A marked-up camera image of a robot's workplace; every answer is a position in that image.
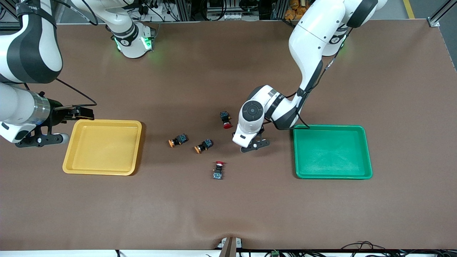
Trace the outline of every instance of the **white robotic arm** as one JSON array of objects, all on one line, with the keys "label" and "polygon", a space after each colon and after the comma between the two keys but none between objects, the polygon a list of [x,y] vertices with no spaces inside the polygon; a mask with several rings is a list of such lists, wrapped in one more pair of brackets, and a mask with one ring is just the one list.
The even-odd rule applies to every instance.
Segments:
[{"label": "white robotic arm", "polygon": [[302,82],[295,97],[290,101],[268,85],[255,88],[239,112],[233,141],[243,148],[256,150],[256,145],[250,145],[262,128],[264,119],[273,122],[277,129],[290,129],[296,123],[306,98],[322,71],[324,50],[327,54],[335,54],[343,42],[339,40],[334,43],[338,46],[335,48],[332,39],[341,37],[341,31],[345,34],[346,24],[349,27],[363,25],[377,10],[377,6],[380,5],[381,8],[386,1],[316,0],[289,38],[289,50],[302,72]]},{"label": "white robotic arm", "polygon": [[[90,11],[82,0],[71,0],[81,10]],[[128,58],[139,58],[152,49],[155,29],[133,22],[122,7],[133,0],[85,0],[95,15],[100,17],[114,35],[119,51]]]},{"label": "white robotic arm", "polygon": [[[90,8],[101,17],[115,36],[119,50],[137,58],[151,50],[151,33],[142,23],[134,23],[122,9],[133,0],[73,0],[79,8]],[[63,105],[44,93],[24,90],[17,84],[49,83],[62,69],[56,39],[56,22],[51,0],[22,0],[16,5],[20,31],[0,36],[0,135],[18,147],[65,143],[68,136],[52,134],[52,126],[67,120],[93,119],[91,109]],[[42,134],[41,127],[48,133]]]}]

